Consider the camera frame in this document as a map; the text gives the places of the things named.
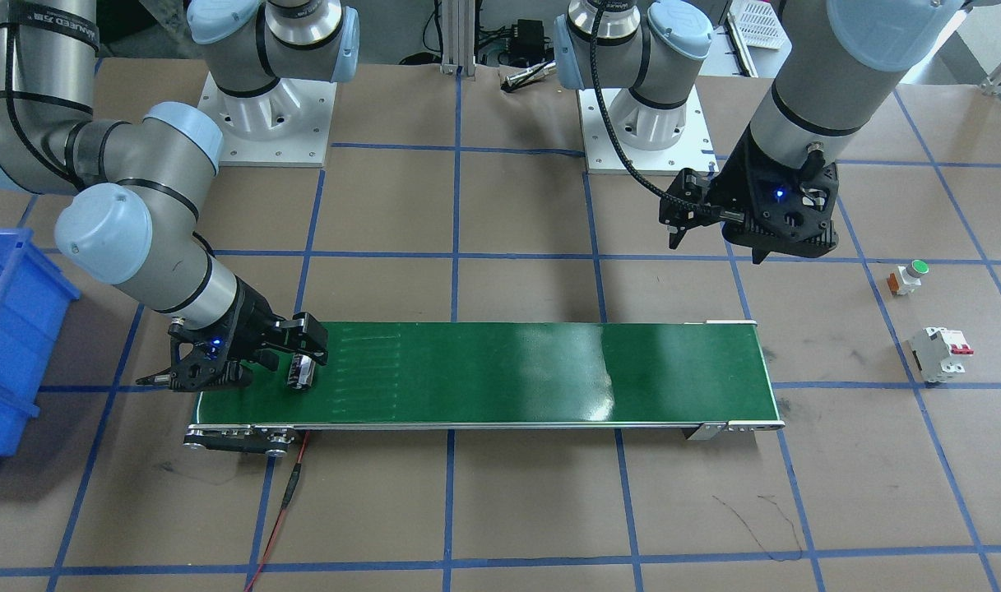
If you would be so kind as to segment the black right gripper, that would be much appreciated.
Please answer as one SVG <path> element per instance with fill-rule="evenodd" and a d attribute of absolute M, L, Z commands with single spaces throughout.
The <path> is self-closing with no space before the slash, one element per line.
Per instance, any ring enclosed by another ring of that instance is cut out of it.
<path fill-rule="evenodd" d="M 311 313 L 292 319 L 276 315 L 252 288 L 237 289 L 222 318 L 201 329 L 170 323 L 170 367 L 136 379 L 136 386 L 168 387 L 172 391 L 211 391 L 245 387 L 253 371 L 244 361 L 278 370 L 278 352 L 308 356 L 327 364 L 327 328 Z"/>

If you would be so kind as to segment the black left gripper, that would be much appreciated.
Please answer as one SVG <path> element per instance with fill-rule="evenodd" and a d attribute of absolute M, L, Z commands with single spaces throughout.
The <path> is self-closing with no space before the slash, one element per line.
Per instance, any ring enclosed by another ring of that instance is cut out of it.
<path fill-rule="evenodd" d="M 696 210 L 660 199 L 669 249 L 677 250 L 690 229 L 721 222 L 728 243 L 751 248 L 753 265 L 761 265 L 771 252 L 817 258 L 834 251 L 839 243 L 832 225 L 837 164 L 827 161 L 821 142 L 809 143 L 802 156 L 800 166 L 779 164 L 745 132 L 718 175 L 707 178 L 681 169 L 668 193 Z"/>

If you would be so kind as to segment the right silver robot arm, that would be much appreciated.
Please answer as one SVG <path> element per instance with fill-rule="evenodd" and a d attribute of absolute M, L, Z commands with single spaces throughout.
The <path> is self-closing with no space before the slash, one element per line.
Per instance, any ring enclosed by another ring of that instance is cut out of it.
<path fill-rule="evenodd" d="M 291 81 L 356 72 L 359 15 L 340 1 L 192 1 L 187 19 L 236 132 L 296 123 Z M 275 314 L 195 231 L 225 128 L 181 102 L 139 123 L 96 118 L 100 45 L 94 1 L 0 1 L 0 190 L 72 196 L 59 250 L 170 318 L 170 364 L 140 385 L 244 387 L 252 364 L 274 371 L 286 352 L 289 384 L 304 389 L 305 368 L 327 363 L 327 330 L 308 313 Z"/>

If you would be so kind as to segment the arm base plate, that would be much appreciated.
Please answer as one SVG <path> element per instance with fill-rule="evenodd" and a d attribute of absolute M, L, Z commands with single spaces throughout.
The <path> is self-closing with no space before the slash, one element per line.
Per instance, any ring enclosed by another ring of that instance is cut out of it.
<path fill-rule="evenodd" d="M 604 89 L 603 99 L 621 149 L 642 175 L 672 176 L 686 168 L 718 171 L 697 87 L 670 111 L 639 104 L 625 89 Z M 627 169 L 605 130 L 595 92 L 579 90 L 578 101 L 587 171 L 624 175 Z"/>
<path fill-rule="evenodd" d="M 282 78 L 263 96 L 234 98 L 210 74 L 197 105 L 223 134 L 222 166 L 314 168 L 326 158 L 338 85 Z"/>

